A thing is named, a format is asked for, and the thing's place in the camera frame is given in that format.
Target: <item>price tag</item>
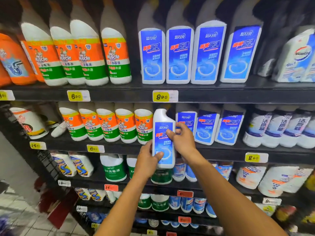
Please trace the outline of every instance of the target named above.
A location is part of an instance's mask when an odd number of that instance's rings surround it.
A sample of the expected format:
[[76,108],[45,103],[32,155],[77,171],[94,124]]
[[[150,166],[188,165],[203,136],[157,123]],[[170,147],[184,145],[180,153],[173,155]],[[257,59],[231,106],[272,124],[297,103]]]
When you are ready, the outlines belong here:
[[101,152],[105,153],[105,149],[103,145],[86,145],[88,152]]
[[274,206],[279,206],[281,205],[282,199],[279,198],[264,198],[262,200],[262,203],[265,205],[274,205]]
[[178,90],[153,90],[153,102],[178,102]]
[[157,235],[157,233],[158,233],[158,232],[157,232],[156,230],[151,230],[151,229],[148,229],[148,230],[147,230],[147,234],[148,234],[148,235]]
[[0,101],[15,100],[12,90],[0,90]]
[[105,184],[104,188],[108,191],[118,191],[118,185]]
[[88,90],[67,90],[70,102],[90,102],[90,92]]
[[92,223],[91,224],[91,228],[98,228],[100,226],[100,224],[97,223]]
[[58,185],[71,187],[71,181],[58,180]]
[[46,143],[44,142],[30,142],[30,147],[36,150],[47,150]]
[[174,233],[174,232],[166,232],[166,236],[177,236],[177,233]]
[[77,212],[87,212],[88,207],[86,206],[77,206]]
[[259,162],[259,163],[266,163],[268,162],[268,153],[253,153],[247,152],[245,154],[245,161],[246,162]]
[[194,198],[194,193],[192,191],[178,190],[177,191],[177,196]]
[[178,217],[178,222],[179,222],[179,223],[190,224],[190,223],[191,223],[191,217],[182,217],[182,216],[179,216],[179,217]]

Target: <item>person's right arm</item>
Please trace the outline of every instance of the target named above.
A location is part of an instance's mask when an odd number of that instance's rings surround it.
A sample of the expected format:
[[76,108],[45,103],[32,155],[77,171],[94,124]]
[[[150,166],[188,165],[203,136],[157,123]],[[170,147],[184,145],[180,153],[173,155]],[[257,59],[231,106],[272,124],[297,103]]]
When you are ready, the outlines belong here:
[[192,132],[176,123],[176,133],[167,130],[176,150],[196,175],[207,200],[228,236],[288,236],[266,213],[232,186],[197,151]]

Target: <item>orange and green label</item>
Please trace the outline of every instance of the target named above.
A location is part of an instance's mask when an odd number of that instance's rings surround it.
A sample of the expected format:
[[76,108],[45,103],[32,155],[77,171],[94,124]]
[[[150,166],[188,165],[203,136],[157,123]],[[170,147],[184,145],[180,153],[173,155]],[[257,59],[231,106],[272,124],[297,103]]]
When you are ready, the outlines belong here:
[[75,44],[78,47],[84,77],[89,80],[105,78],[105,61],[100,39],[77,39]]
[[55,45],[51,40],[27,41],[35,55],[37,66],[44,79],[60,79],[65,77]]
[[137,136],[135,115],[116,115],[120,137],[124,140],[133,139]]
[[82,78],[83,71],[79,60],[79,51],[73,39],[53,41],[67,78]]
[[114,113],[99,115],[100,126],[106,139],[113,139],[119,136],[118,123]]
[[100,122],[95,112],[89,114],[81,114],[81,118],[83,124],[85,125],[85,129],[90,137],[95,138],[100,135],[103,135]]
[[67,115],[62,114],[62,117],[65,120],[65,123],[67,124],[67,128],[69,130],[70,135],[73,138],[79,138],[86,134],[84,124],[78,112]]
[[135,115],[138,139],[147,142],[152,139],[153,131],[153,114],[139,117]]
[[103,46],[109,76],[112,78],[131,76],[126,40],[123,37],[103,38]]

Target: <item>red price tag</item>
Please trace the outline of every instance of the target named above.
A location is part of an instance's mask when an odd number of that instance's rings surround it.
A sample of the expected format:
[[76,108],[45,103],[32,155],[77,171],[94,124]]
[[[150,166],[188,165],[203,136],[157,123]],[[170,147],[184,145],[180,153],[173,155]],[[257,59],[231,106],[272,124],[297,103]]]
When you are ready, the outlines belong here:
[[179,222],[179,223],[190,224],[190,223],[191,223],[191,217],[182,217],[182,216],[179,216],[179,217],[178,217],[178,222]]
[[177,233],[174,233],[174,232],[166,232],[166,236],[177,236]]
[[108,190],[108,191],[118,191],[118,185],[105,184],[105,190]]
[[192,191],[178,190],[177,196],[194,198],[194,193]]

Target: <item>blue label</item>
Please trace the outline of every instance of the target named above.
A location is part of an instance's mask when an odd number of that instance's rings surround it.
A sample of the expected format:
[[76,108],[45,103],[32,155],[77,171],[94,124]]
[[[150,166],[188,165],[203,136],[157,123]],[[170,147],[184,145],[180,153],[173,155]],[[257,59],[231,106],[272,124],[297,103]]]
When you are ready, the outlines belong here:
[[173,175],[176,177],[183,177],[186,172],[186,163],[175,164],[173,168]]
[[223,31],[223,26],[200,28],[195,80],[215,80]]
[[192,132],[194,132],[196,113],[179,112],[177,114],[177,121],[184,123]]
[[213,209],[209,203],[207,203],[207,211],[209,214],[216,216],[215,212],[213,211]]
[[233,166],[217,166],[217,171],[227,180],[230,177]]
[[201,142],[210,143],[213,136],[215,118],[217,113],[199,110],[195,139]]
[[186,166],[186,174],[191,177],[191,178],[196,178],[195,174],[193,173],[192,169],[190,168],[190,166]]
[[180,205],[184,210],[191,211],[194,198],[182,197],[180,199]]
[[234,29],[225,79],[245,79],[253,57],[260,26],[237,26]]
[[1,49],[1,63],[5,67],[6,71],[10,75],[10,77],[28,77],[28,72],[24,67],[24,64],[19,59],[14,59],[13,57],[7,59],[7,53]]
[[241,127],[243,113],[229,110],[223,111],[218,140],[226,143],[234,143],[238,129]]
[[173,131],[173,123],[156,122],[154,127],[154,154],[164,152],[164,156],[159,161],[159,164],[171,165],[173,163],[173,142],[167,136],[166,130],[170,129],[171,131]]
[[179,196],[170,196],[169,197],[169,204],[174,208],[180,205],[180,197]]
[[207,199],[204,198],[195,198],[194,199],[194,209],[199,212],[204,211],[204,207],[206,206]]
[[144,80],[162,80],[162,31],[142,30],[140,33]]
[[187,80],[192,29],[169,30],[168,78]]

